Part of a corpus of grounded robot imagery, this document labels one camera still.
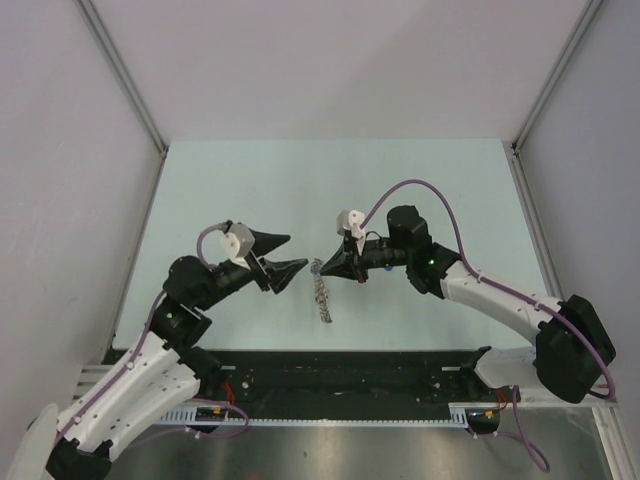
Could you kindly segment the large silver keyring holder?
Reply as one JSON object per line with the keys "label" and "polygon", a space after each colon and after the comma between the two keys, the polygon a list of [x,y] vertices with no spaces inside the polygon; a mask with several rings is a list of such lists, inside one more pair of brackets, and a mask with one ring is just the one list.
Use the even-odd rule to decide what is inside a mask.
{"label": "large silver keyring holder", "polygon": [[319,310],[320,319],[325,324],[333,322],[329,309],[329,290],[321,275],[324,262],[319,258],[314,258],[311,262],[310,272],[313,277],[314,299]]}

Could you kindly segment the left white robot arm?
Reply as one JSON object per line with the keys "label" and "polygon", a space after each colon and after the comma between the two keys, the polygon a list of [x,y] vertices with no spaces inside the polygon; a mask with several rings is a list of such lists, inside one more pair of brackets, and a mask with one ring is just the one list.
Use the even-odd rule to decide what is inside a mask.
{"label": "left white robot arm", "polygon": [[309,262],[267,259],[289,239],[232,221],[201,232],[195,254],[171,264],[134,344],[59,415],[46,472],[54,479],[103,479],[165,413],[195,397],[214,397],[222,365],[197,344],[212,324],[205,313],[249,284],[282,292]]}

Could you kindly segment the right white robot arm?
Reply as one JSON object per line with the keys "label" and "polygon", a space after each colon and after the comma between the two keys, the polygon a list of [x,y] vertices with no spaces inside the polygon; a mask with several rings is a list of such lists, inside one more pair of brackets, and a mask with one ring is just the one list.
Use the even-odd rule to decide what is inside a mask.
{"label": "right white robot arm", "polygon": [[413,206],[392,208],[386,221],[387,236],[370,240],[364,213],[342,211],[337,217],[342,244],[321,275],[364,283],[373,269],[402,267],[419,293],[470,307],[527,340],[522,348],[482,347],[476,352],[471,370],[461,376],[462,391],[473,401],[515,384],[544,387],[572,404],[593,394],[616,350],[587,299],[524,294],[480,272],[471,273],[460,253],[433,241],[426,220]]}

